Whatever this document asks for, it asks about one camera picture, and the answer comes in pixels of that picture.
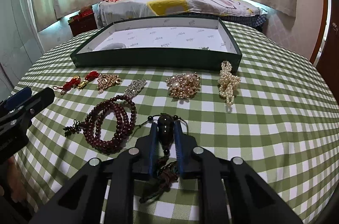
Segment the doorknob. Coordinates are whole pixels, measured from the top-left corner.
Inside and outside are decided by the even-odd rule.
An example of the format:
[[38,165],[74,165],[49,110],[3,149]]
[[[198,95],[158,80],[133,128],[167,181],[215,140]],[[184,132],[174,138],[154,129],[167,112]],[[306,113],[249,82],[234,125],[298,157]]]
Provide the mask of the doorknob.
[[335,23],[332,23],[332,27],[335,30],[336,34],[337,34],[338,30],[339,30],[338,26]]

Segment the metal rivet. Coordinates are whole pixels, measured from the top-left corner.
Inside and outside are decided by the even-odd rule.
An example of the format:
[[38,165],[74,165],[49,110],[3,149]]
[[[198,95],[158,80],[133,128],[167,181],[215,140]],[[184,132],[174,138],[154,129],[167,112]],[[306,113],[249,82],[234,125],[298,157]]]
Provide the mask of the metal rivet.
[[100,160],[98,159],[98,158],[92,158],[90,161],[89,161],[89,164],[91,165],[91,166],[97,166],[97,165],[99,165],[99,163],[100,163]]
[[233,160],[233,163],[235,163],[236,165],[241,165],[244,162],[244,160],[240,157],[235,157],[232,160]]
[[202,147],[195,147],[195,148],[193,149],[193,152],[194,152],[195,154],[201,154],[201,153],[204,152],[204,149],[203,149]]
[[129,153],[130,155],[136,155],[136,154],[139,153],[139,149],[136,148],[136,147],[132,147],[132,148],[130,148],[130,149],[128,150],[128,153]]

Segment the dark wood nightstand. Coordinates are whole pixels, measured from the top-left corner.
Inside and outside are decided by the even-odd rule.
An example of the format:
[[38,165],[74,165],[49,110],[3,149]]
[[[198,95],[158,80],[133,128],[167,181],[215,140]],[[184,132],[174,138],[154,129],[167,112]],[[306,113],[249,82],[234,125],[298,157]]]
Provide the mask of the dark wood nightstand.
[[69,22],[68,25],[71,27],[74,37],[81,33],[98,29],[94,13],[86,15],[85,17],[81,17],[79,19],[74,19],[74,21]]

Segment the brown wooden door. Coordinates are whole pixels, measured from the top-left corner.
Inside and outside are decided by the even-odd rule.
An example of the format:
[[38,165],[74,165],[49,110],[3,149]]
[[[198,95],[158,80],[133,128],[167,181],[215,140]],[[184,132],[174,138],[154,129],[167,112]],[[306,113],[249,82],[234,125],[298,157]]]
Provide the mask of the brown wooden door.
[[339,103],[339,6],[333,0],[328,36],[317,70]]

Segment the green and white gingham cloth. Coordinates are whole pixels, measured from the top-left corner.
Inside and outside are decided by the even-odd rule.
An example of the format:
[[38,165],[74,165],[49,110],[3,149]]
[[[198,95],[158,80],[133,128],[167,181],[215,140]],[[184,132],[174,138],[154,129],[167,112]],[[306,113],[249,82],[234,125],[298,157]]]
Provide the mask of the green and white gingham cloth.
[[[118,74],[123,82],[103,94],[98,93],[96,81],[63,96],[56,91],[54,103],[32,120],[29,144],[15,158],[34,210],[88,160],[108,159],[91,148],[82,134],[65,138],[63,127],[71,126],[74,119],[83,121],[93,106],[123,94],[132,80],[144,78],[146,87],[133,99],[137,124],[160,112],[180,116],[188,122],[189,134],[199,146],[228,160],[241,156],[304,223],[315,220],[338,181],[339,106],[306,58],[277,46],[255,29],[225,24],[243,54],[237,73],[241,84],[231,108],[219,97],[217,72],[196,70],[202,78],[201,92],[193,99],[178,101],[168,96],[165,79],[184,70],[75,68],[70,53],[97,31],[78,35],[43,55],[15,91],[29,86],[35,94],[45,87],[62,86],[74,75],[84,78],[92,70]],[[104,140],[111,139],[115,126],[111,113],[102,125]],[[125,148],[147,135],[149,127],[137,130]],[[175,154],[172,145],[171,157]],[[159,200],[141,205],[138,200],[144,187],[144,182],[135,182],[134,223],[197,223],[196,180],[179,179]]]

